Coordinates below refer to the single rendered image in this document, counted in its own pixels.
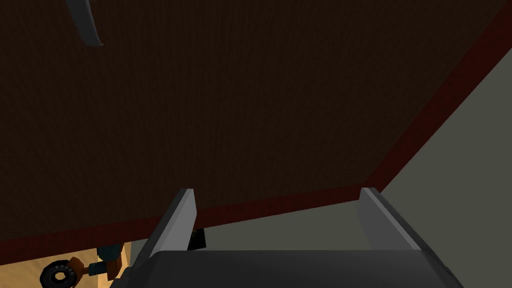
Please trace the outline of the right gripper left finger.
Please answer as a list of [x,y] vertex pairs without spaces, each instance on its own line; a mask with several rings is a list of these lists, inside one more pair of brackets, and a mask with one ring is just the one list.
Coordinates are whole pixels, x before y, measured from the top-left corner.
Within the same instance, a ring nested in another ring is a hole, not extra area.
[[137,263],[142,264],[160,251],[187,250],[196,217],[194,190],[180,189],[140,250]]

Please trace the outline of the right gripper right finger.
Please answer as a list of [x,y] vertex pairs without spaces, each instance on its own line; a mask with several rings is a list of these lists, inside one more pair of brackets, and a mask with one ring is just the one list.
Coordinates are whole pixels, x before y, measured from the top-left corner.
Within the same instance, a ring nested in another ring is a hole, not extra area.
[[370,247],[374,250],[420,251],[405,228],[386,208],[382,195],[374,188],[360,191],[356,213]]

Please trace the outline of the black round wheel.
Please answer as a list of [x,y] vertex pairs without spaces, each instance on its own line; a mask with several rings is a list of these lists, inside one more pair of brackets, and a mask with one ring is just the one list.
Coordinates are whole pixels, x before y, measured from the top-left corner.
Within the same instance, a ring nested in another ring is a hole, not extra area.
[[69,260],[57,260],[47,265],[41,272],[39,281],[42,288],[73,288],[78,277],[69,265]]

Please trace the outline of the dark brown door leaf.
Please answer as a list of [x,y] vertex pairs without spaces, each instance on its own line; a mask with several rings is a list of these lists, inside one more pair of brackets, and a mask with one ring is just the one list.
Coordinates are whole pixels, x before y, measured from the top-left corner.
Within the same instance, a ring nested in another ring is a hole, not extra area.
[[0,0],[0,265],[384,189],[512,49],[512,0]]

